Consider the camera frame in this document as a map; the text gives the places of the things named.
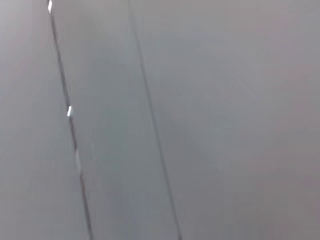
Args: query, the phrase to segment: gray surface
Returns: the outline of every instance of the gray surface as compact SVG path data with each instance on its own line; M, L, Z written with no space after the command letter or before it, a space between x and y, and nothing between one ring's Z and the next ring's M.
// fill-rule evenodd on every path
M183 240L319 239L319 3L132 2Z
M1 239L86 240L46 2L1 1L0 35Z
M95 240L177 240L128 6L53 5Z

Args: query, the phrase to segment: vertical line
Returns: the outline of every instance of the vertical line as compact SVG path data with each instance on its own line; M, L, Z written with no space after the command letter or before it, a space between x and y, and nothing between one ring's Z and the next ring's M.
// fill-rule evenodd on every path
M150 94L150 87L148 84L147 73L146 73L146 68L145 68L145 59L144 59L140 39L138 36L138 28L136 26L134 12L133 12L132 6L130 4L131 0L127 0L127 1L128 1L129 21L131 22L132 32L133 32L133 35L134 35L134 38L136 41L138 57L140 60L140 68L141 68L142 78L143 78L143 84L144 84L144 88L145 88L145 92L146 92L148 106L149 106L150 113L151 113L151 120L152 120L152 124L153 124L153 128L154 128L156 144L157 144L159 155L160 155L160 161L161 161L162 171L164 174L165 184L166 184L166 188L167 188L168 195L169 195L169 201L170 201L171 211L172 211L172 215L173 215L173 220L176 225L176 229L177 229L177 233L178 233L178 240L183 240L181 228L179 225L177 210L175 207L173 191L172 191L170 181L169 181L169 175L168 175L168 169L167 169L166 162L165 162L164 151L163 151L163 147L162 147L161 140L160 140L155 111L153 108L153 102L152 102L152 98L151 98L151 94Z
M52 35L53 35L54 48L55 48L55 52L56 52L56 56L57 56L58 69L59 69L60 78L61 78L62 90L63 90L64 100L65 100L66 110L68 111L69 106L71 106L71 101L70 101L70 96L69 96L69 92L68 92L68 88L67 88L65 68L63 65L61 52L60 52L60 48L59 48L59 44L58 44L58 34L57 34L57 28L56 28L56 24L55 24L55 18L53 15L53 11L51 11L49 16L50 16L50 22L51 22L51 30L52 30ZM81 167L78 166L79 165L79 163L78 163L79 159L77 159L79 157L78 156L78 154L79 154L78 153L78 144L77 144L75 125L74 125L72 115L69 116L69 127L70 127L70 132L71 132L71 137L72 137L75 158L77 161L76 162L77 168L79 170L81 198L82 198L86 228L87 228L87 232L89 235L89 240L94 240L92 224L91 224L91 219L90 219L89 206L88 206L88 200L87 200L87 196L86 196L86 185L85 185L83 173L81 171Z

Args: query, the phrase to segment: white surface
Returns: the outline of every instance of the white surface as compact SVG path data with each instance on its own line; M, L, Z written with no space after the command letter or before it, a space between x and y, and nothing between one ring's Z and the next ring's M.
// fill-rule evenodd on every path
M177 240L128 6L54 11L95 240Z
M319 239L319 2L132 3L183 240Z
M87 240L46 1L1 1L0 35L0 238Z

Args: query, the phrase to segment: dark line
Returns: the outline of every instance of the dark line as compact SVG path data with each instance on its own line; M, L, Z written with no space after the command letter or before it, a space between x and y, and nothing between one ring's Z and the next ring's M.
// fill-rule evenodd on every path
M140 60L140 68L141 68L141 72L142 72L143 83L144 83L146 97L147 97L147 101L148 101L148 105L149 105L149 109L150 109L150 113L151 113L151 120L152 120L152 124L153 124L153 128L154 128L156 144L157 144L157 147L159 150L159 155L160 155L162 170L163 170L163 174L164 174L165 184L166 184L168 195L169 195L169 201L170 201L170 205L171 205L173 220L176 225L176 229L177 229L177 233L178 233L178 240L183 240L181 228L180 228L179 221L178 221L177 210L175 207L173 191L172 191L170 181L169 181L169 175L168 175L168 169L167 169L166 162L165 162L164 151L163 151L162 144L160 141L160 135L159 135L159 130L158 130L158 126L157 126L155 111L153 109L153 102L152 102L152 98L151 98L151 94L150 94L150 88L149 88L149 84L148 84L148 80L147 80L147 73L146 73L146 68L145 68L145 60L144 60L143 51L142 51L141 43L140 43L139 36L138 36L138 28L136 26L135 16L134 16L131 4L130 4L130 0L128 0L128 12L129 12L129 17L130 17L129 21L131 22L132 32L134 34L134 38L135 38L136 45L137 45L137 51L138 51L138 56L139 56L139 60Z
M61 77L63 95L64 95L65 104L66 104L66 110L68 111L69 106L71 106L71 102L70 102L69 92L68 92L68 88L67 88L65 68L63 65L61 52L60 52L60 48L58 45L58 34L57 34L57 28L56 28L56 24L55 24L55 18L53 16L52 11L50 14L50 21L51 21L51 30L52 30L52 35L53 35L54 47L55 47L55 51L56 51L56 55L57 55L58 69L59 69L60 77ZM72 136L74 153L76 153L78 145L77 145L77 139L76 139L76 133L75 133L75 125L74 125L74 121L73 121L72 116L69 117L69 127L70 127L70 131L71 131L71 136ZM84 209L86 228L87 228L87 232L89 235L89 239L94 240L94 234L93 234L92 224L91 224L91 219L90 219L89 205L88 205L88 200L87 200L87 196L86 196L86 186L85 186L85 181L84 181L84 177L83 177L82 172L79 173L79 178L80 178L81 197L82 197L82 203L83 203L83 209Z

